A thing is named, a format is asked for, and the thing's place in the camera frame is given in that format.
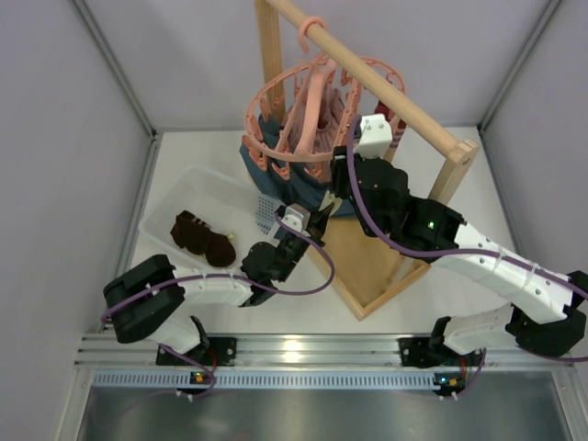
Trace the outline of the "pale green sock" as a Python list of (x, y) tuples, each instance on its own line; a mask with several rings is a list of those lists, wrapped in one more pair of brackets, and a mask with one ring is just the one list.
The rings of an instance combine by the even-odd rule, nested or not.
[(341, 207), (343, 201), (338, 198), (335, 194), (327, 191), (324, 194), (322, 204), (319, 208), (319, 211), (323, 211), (325, 209), (331, 209), (329, 215), (333, 216)]

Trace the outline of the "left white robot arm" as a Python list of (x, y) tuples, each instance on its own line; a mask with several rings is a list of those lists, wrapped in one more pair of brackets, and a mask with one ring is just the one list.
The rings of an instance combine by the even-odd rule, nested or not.
[(104, 287), (103, 319), (122, 345), (157, 344), (159, 366), (207, 365), (217, 351), (198, 308), (251, 308), (282, 294), (278, 284), (289, 278), (307, 250), (323, 250), (333, 209), (333, 204), (314, 212), (298, 205), (280, 208), (274, 224), (277, 239), (255, 243), (236, 270), (203, 272), (175, 266), (167, 255), (156, 254)]

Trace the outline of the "brown striped sock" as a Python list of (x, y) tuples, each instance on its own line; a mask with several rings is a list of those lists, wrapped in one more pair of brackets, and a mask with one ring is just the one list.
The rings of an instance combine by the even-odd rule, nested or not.
[(225, 268), (232, 265), (236, 259), (235, 249), (226, 235), (212, 232), (209, 237), (205, 257), (209, 265)]
[(206, 222), (192, 212), (183, 210), (175, 217), (170, 234), (180, 249), (186, 249), (191, 254), (205, 254), (212, 231)]

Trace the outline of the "red purple striped sock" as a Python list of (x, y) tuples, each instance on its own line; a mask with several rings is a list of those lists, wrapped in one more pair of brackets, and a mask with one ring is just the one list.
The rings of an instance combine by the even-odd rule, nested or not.
[(375, 113), (383, 115), (385, 117), (385, 120), (387, 120), (390, 124), (390, 128), (392, 130), (392, 141), (383, 158), (389, 162), (392, 162), (394, 155), (397, 152), (397, 149), (400, 145), (403, 134), (406, 131), (407, 125), (403, 119), (401, 119), (382, 101), (378, 102), (375, 108)]

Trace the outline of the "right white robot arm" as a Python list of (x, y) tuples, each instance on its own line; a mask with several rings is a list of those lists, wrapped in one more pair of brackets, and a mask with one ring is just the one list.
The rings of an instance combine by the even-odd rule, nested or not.
[(514, 346), (560, 359), (585, 335), (580, 311), (587, 276), (562, 275), (500, 246), (463, 216), (408, 189), (408, 176), (381, 158), (364, 159), (339, 146), (331, 161), (331, 188), (353, 206), (364, 234), (402, 255), (466, 277), (502, 297), (496, 310), (436, 321), (429, 345), (446, 355)]

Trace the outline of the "pink round clip hanger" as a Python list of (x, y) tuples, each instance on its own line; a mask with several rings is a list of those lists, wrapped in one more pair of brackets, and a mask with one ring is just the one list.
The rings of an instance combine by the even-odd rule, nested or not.
[[(315, 153), (315, 129), (320, 115), (322, 94), (327, 85), (340, 90), (345, 111), (336, 131), (332, 150), (327, 153)], [(272, 157), (285, 165), (282, 168), (273, 165), (273, 168), (282, 178), (289, 179), (289, 165), (304, 163), (305, 172), (324, 183), (330, 179), (329, 162), (333, 149), (343, 143), (348, 132), (348, 124), (358, 111), (363, 90), (364, 86), (357, 79), (321, 51), (313, 58), (279, 73), (257, 92), (244, 114), (242, 142), (262, 170), (265, 171), (267, 168), (266, 157)], [(306, 105), (303, 129), (298, 146), (292, 153), (288, 147), (288, 135), (293, 124), (290, 118), (302, 104)], [(283, 126), (274, 149), (264, 142), (258, 123), (260, 114), (263, 115), (264, 121), (268, 121), (271, 116)]]

